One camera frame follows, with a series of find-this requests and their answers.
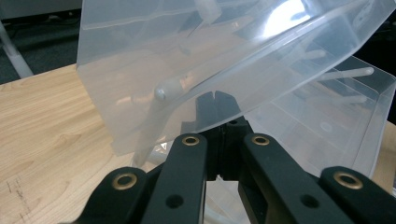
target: dark background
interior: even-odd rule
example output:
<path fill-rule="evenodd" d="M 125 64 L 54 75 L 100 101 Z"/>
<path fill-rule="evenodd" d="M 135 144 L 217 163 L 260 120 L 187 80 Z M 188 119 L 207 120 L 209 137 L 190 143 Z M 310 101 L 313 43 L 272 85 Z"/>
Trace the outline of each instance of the dark background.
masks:
<path fill-rule="evenodd" d="M 4 20 L 7 32 L 34 74 L 77 61 L 80 10 Z M 396 13 L 394 12 L 355 56 L 396 75 Z M 19 79 L 0 50 L 0 84 Z M 396 124 L 396 100 L 388 120 Z"/>

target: black object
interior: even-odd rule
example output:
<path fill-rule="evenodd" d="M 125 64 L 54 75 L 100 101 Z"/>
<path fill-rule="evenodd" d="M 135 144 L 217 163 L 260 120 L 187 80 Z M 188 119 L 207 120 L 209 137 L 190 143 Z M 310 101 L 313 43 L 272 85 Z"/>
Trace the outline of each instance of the black object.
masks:
<path fill-rule="evenodd" d="M 210 125 L 239 112 L 231 95 L 210 92 L 197 99 L 197 120 L 183 125 Z M 313 178 L 243 117 L 182 134 L 166 162 L 147 174 L 132 167 L 111 172 L 73 223 L 203 223 L 205 183 L 217 175 L 239 181 L 251 223 L 396 223 L 396 200 L 370 179 L 344 167 Z"/>

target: wooden tabletop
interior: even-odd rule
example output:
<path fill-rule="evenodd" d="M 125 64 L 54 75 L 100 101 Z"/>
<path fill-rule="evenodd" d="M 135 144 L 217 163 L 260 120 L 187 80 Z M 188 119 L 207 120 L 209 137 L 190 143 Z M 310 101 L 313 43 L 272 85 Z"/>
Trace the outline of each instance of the wooden tabletop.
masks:
<path fill-rule="evenodd" d="M 391 191 L 396 126 L 387 123 L 374 181 Z M 0 224 L 75 220 L 116 157 L 70 65 L 0 86 Z"/>

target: wood grain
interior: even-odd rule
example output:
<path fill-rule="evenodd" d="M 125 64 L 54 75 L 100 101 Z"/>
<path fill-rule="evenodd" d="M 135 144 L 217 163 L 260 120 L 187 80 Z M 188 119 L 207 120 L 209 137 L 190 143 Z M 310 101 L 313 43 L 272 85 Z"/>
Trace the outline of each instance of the wood grain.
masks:
<path fill-rule="evenodd" d="M 374 180 L 390 190 L 396 127 L 387 124 Z M 0 86 L 0 223 L 76 219 L 115 157 L 74 65 Z"/>

